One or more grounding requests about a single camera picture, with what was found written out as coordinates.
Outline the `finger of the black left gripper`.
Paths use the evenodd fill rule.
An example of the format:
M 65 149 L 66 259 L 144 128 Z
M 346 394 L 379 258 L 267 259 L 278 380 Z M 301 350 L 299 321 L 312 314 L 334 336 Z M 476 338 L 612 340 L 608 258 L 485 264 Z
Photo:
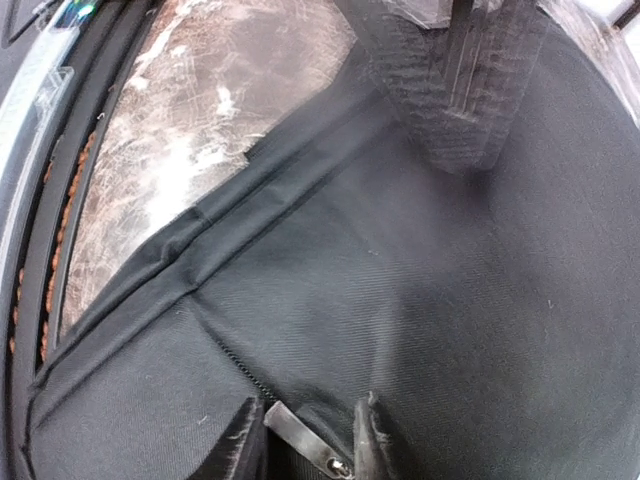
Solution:
M 347 1 L 375 80 L 428 159 L 448 173 L 495 165 L 548 18 L 534 1 Z

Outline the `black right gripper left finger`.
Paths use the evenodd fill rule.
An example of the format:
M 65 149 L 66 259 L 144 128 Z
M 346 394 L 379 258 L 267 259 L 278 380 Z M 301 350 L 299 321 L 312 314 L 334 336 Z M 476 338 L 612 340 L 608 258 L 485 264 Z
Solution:
M 265 478 L 265 404 L 247 398 L 201 465 L 193 480 Z

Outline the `black student bag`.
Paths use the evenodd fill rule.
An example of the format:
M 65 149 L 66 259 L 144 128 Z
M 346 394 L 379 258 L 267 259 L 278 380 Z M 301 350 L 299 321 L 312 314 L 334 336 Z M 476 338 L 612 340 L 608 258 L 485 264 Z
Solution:
M 639 475 L 639 132 L 551 26 L 495 166 L 411 146 L 355 47 L 150 237 L 28 387 L 32 479 L 186 479 L 281 401 L 403 479 Z

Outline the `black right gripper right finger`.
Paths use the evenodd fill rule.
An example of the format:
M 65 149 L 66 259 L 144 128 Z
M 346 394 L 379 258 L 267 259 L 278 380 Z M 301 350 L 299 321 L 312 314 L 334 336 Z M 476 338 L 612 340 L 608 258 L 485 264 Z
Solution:
M 393 422 L 374 392 L 358 400 L 353 426 L 356 479 L 399 479 L 393 432 Z

